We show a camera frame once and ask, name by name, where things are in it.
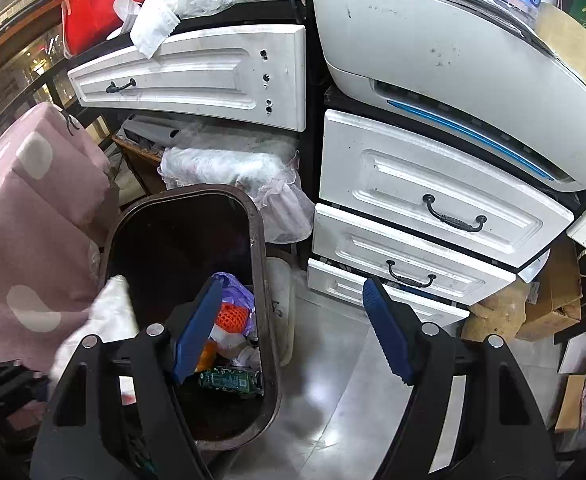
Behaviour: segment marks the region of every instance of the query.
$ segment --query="reflective floor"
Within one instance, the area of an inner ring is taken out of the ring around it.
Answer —
[[[299,271],[294,353],[282,369],[279,414],[242,450],[228,479],[372,479],[406,408],[411,388],[391,374],[364,312],[305,282]],[[564,390],[556,373],[560,348],[552,338],[510,347],[552,424]],[[455,378],[431,470],[450,462],[463,399],[464,378]]]

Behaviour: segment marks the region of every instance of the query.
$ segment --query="drawer handle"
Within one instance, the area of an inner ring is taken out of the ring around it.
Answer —
[[[457,218],[453,218],[452,216],[442,215],[437,211],[434,211],[431,204],[435,203],[435,197],[432,195],[424,195],[422,200],[426,203],[426,207],[428,207],[428,212],[431,213],[435,218],[437,218],[440,222],[444,222],[455,229],[460,229],[461,231],[466,231],[468,233],[478,233],[484,227],[484,223],[486,223],[487,218],[484,215],[479,215],[475,221],[479,224],[477,227],[473,227],[466,222],[462,222]]]
[[[129,86],[137,86],[137,83],[135,82],[135,79],[131,78],[131,81],[129,81],[124,86],[115,86],[115,82],[114,81],[111,81],[110,82],[110,85],[108,85],[106,87],[106,93],[107,94],[115,94],[115,93],[117,93],[117,92],[119,92],[121,90],[125,90]]]
[[[387,260],[386,263],[388,264],[388,273],[393,276],[398,282],[403,283],[404,285],[414,286],[416,288],[427,288],[433,284],[433,280],[436,279],[436,275],[429,274],[428,275],[428,283],[420,283],[412,280],[410,278],[404,278],[403,276],[398,276],[393,272],[392,267],[394,266],[395,262],[393,260]]]

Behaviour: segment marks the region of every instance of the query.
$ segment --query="black trash can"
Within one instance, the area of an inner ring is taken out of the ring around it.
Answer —
[[[100,285],[121,274],[140,329],[163,322],[195,298],[214,272],[230,272],[252,289],[262,358],[263,396],[242,399],[205,390],[197,375],[176,395],[198,449],[229,450],[256,438],[279,409],[279,361],[266,286],[262,217],[236,187],[198,184],[131,206],[106,242]]]

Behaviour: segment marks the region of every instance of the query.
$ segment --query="pink fabric with white polka dots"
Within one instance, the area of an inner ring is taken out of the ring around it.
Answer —
[[[43,372],[98,293],[87,233],[107,197],[108,160],[83,128],[70,129],[39,104],[0,137],[0,362]]]

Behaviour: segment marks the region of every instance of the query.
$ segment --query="drawer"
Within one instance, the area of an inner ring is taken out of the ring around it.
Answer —
[[[134,46],[68,72],[86,107],[161,110],[303,131],[305,29],[241,25],[171,36],[151,59]],[[121,88],[106,92],[106,88]]]
[[[397,281],[392,260],[394,274],[423,284],[435,276],[425,292],[466,305],[515,281],[511,272],[324,204],[315,207],[313,253]]]
[[[430,212],[424,196],[434,202]],[[320,197],[521,267],[573,220],[555,200],[498,168],[396,126],[328,110]],[[479,227],[467,232],[442,214]]]
[[[308,260],[308,288],[339,300],[363,306],[362,288],[365,281],[365,278],[352,272],[331,267],[317,260]],[[422,298],[390,286],[384,286],[384,288],[393,301],[409,304],[422,322],[431,321],[439,326],[446,326],[468,317],[467,310]]]

